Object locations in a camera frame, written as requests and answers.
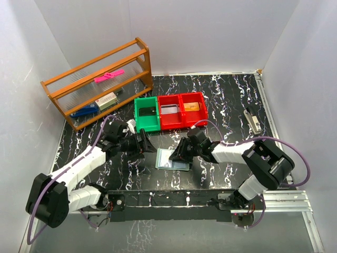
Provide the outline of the silver credit card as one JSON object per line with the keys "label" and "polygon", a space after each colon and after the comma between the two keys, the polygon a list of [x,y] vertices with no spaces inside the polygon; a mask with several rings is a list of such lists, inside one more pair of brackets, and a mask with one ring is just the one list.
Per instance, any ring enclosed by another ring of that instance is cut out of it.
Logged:
{"label": "silver credit card", "polygon": [[180,108],[177,104],[161,105],[161,114],[176,114],[180,112]]}

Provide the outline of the green card holder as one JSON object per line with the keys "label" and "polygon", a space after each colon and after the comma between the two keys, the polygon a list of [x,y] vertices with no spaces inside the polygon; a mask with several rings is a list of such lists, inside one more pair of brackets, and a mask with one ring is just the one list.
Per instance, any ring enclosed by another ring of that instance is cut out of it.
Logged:
{"label": "green card holder", "polygon": [[189,171],[189,163],[176,162],[169,159],[172,153],[173,150],[159,148],[157,150],[155,168],[161,170]]}

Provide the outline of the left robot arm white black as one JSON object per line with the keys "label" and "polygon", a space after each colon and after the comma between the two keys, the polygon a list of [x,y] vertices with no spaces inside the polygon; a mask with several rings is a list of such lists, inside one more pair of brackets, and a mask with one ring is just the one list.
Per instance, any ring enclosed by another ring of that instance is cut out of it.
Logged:
{"label": "left robot arm white black", "polygon": [[76,186],[92,171],[119,153],[140,159],[155,153],[144,129],[135,130],[131,122],[114,121],[108,131],[80,155],[61,169],[46,175],[40,173],[33,181],[26,212],[51,228],[58,227],[73,211],[86,207],[104,210],[109,198],[104,187],[96,183],[77,189]]}

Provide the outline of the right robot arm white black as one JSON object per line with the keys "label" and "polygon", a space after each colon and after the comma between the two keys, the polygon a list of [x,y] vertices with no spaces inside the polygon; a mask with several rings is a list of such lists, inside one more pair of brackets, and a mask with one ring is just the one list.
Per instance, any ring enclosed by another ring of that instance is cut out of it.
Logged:
{"label": "right robot arm white black", "polygon": [[201,157],[210,163],[246,164],[252,175],[232,194],[212,199],[218,207],[247,209],[254,198],[267,190],[276,190],[294,169],[293,160],[278,148],[272,138],[256,137],[242,144],[211,141],[200,128],[189,130],[170,156],[174,162],[192,163]]}

